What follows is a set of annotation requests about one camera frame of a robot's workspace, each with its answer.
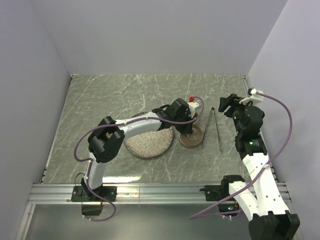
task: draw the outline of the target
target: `gray floor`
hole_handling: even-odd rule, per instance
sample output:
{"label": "gray floor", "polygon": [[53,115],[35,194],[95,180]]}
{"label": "gray floor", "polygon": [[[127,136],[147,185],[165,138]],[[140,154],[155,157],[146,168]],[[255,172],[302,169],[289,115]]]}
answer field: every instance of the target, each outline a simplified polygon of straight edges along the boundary
{"label": "gray floor", "polygon": [[[248,219],[220,216],[189,220],[207,205],[117,205],[104,222],[81,217],[80,205],[37,205],[27,240],[249,240]],[[110,214],[103,212],[100,218]]]}
{"label": "gray floor", "polygon": [[[148,75],[75,75],[71,81],[61,122],[44,178],[47,184],[72,183],[77,173],[85,172],[86,163],[73,158],[79,137],[98,125],[102,118],[127,119],[150,111],[174,99],[200,96],[205,110],[198,126],[203,130],[211,107],[219,106],[220,97],[231,93],[246,96],[240,75],[216,74],[148,74]],[[107,183],[164,183],[220,181],[224,175],[249,176],[234,147],[233,121],[216,111],[222,152],[219,151],[216,123],[211,119],[204,148],[187,149],[180,145],[178,132],[169,150],[154,159],[142,160],[121,147],[117,157],[107,164]],[[78,149],[87,157],[86,139]]]}

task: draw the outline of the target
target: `white wall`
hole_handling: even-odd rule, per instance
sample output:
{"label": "white wall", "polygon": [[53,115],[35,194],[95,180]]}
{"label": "white wall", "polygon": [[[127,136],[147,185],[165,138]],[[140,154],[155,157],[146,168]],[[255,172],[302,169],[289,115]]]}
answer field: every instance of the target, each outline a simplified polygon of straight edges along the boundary
{"label": "white wall", "polygon": [[[293,132],[275,169],[285,181],[301,221],[304,239],[320,239],[320,1],[289,0],[249,72],[249,85],[287,104]],[[270,100],[264,136],[270,154],[284,142],[288,117]]]}
{"label": "white wall", "polygon": [[27,0],[0,0],[0,238],[41,179],[70,75]]}
{"label": "white wall", "polygon": [[30,2],[73,74],[247,74],[287,0]]}

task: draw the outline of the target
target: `black wire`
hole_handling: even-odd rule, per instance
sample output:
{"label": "black wire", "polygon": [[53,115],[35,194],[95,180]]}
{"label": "black wire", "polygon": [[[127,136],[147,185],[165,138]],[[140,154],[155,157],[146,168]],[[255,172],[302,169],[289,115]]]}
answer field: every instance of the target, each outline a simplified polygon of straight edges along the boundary
{"label": "black wire", "polygon": [[74,186],[76,186],[76,179],[80,174],[83,174],[83,176],[85,176],[85,174],[83,172],[79,172],[74,178]]}

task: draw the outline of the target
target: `wall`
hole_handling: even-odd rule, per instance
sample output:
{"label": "wall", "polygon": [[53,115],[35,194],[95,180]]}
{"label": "wall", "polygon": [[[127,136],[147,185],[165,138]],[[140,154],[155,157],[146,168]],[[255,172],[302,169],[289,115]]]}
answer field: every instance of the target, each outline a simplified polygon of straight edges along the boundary
{"label": "wall", "polygon": [[[320,1],[289,0],[248,75],[249,85],[264,89],[291,110],[292,137],[274,165],[288,186],[306,240],[320,239],[319,9]],[[284,142],[289,121],[276,103],[266,99],[261,107],[272,155]]]}
{"label": "wall", "polygon": [[287,0],[30,0],[73,74],[247,74]]}
{"label": "wall", "polygon": [[15,238],[41,179],[70,75],[27,0],[0,0],[0,232]]}

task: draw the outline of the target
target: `marble tabletop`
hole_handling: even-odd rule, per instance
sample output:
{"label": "marble tabletop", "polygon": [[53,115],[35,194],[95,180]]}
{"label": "marble tabletop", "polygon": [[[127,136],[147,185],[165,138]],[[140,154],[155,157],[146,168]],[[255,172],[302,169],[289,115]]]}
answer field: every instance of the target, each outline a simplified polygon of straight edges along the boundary
{"label": "marble tabletop", "polygon": [[[189,96],[200,96],[204,99],[205,109],[197,125],[204,130],[211,107],[218,109],[220,97],[228,97],[232,93],[246,96],[243,80],[238,74],[74,75],[44,183],[73,183],[79,172],[86,171],[87,163],[73,158],[75,144],[84,132],[97,126],[106,116],[127,119],[137,113],[171,104],[176,98],[187,100]],[[184,148],[179,143],[179,132],[176,130],[171,147],[156,158],[139,159],[122,146],[116,158],[107,163],[103,181],[203,182],[220,181],[224,175],[231,174],[242,175],[248,181],[248,172],[235,149],[236,131],[232,119],[217,110],[215,116],[216,122],[214,117],[210,120],[203,149]],[[80,158],[88,157],[86,138],[77,154]]]}

